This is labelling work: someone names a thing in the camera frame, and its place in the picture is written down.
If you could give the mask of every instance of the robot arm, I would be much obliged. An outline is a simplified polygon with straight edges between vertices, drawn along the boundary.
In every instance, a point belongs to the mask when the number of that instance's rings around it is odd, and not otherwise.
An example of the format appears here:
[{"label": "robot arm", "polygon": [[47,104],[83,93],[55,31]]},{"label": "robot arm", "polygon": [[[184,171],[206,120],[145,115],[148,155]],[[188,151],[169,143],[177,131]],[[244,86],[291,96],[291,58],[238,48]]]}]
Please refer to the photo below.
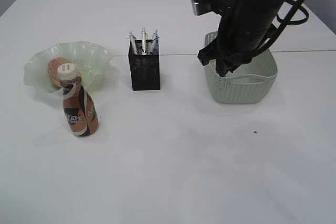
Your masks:
[{"label": "robot arm", "polygon": [[[215,12],[222,16],[218,37],[206,48],[200,50],[198,58],[203,65],[216,59],[216,70],[220,76],[233,72],[240,65],[268,49],[291,22],[300,9],[308,14],[301,4],[291,0],[192,0],[195,15]],[[284,2],[293,5],[278,28],[272,25]]]}]

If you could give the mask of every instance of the bottle cap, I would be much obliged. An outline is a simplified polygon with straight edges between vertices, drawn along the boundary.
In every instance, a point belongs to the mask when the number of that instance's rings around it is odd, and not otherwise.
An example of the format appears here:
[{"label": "bottle cap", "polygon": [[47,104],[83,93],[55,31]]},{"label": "bottle cap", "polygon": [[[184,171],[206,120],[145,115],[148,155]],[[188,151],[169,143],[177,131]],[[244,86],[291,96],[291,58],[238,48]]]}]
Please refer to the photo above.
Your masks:
[{"label": "bottle cap", "polygon": [[58,67],[57,73],[62,81],[69,81],[78,75],[78,70],[74,64],[66,63]]}]

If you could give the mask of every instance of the plastic basket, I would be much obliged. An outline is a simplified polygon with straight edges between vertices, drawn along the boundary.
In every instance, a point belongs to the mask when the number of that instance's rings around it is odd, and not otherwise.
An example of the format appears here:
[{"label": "plastic basket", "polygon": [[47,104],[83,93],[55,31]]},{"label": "plastic basket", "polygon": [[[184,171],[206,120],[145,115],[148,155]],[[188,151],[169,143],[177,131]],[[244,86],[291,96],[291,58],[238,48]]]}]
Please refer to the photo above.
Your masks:
[{"label": "plastic basket", "polygon": [[[217,32],[205,37],[205,46],[217,37]],[[205,66],[210,92],[220,103],[247,104],[260,102],[272,87],[278,67],[272,53],[266,50],[249,64],[241,65],[233,73],[220,77],[216,72],[216,60]]]}]

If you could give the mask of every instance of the black mesh pen holder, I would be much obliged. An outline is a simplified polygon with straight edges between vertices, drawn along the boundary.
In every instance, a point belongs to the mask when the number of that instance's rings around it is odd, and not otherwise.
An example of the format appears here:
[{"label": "black mesh pen holder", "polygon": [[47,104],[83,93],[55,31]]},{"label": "black mesh pen holder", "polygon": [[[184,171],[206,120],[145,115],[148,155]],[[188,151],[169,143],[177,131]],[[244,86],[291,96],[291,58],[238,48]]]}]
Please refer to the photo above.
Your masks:
[{"label": "black mesh pen holder", "polygon": [[128,58],[130,62],[133,91],[160,90],[159,43],[150,54],[152,40],[147,40],[147,55],[142,54],[142,40],[136,40],[138,54],[133,52],[132,44]]}]

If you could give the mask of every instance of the plastic bottle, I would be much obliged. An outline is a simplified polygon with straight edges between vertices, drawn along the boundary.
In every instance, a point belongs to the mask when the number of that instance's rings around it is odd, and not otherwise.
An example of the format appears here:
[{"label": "plastic bottle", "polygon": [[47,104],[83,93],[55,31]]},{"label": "plastic bottle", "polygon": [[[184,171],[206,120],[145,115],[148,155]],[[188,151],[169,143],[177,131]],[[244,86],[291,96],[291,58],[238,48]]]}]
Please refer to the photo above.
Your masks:
[{"label": "plastic bottle", "polygon": [[57,69],[63,87],[63,108],[75,136],[89,136],[98,129],[98,118],[91,96],[82,86],[74,64],[67,63]]}]

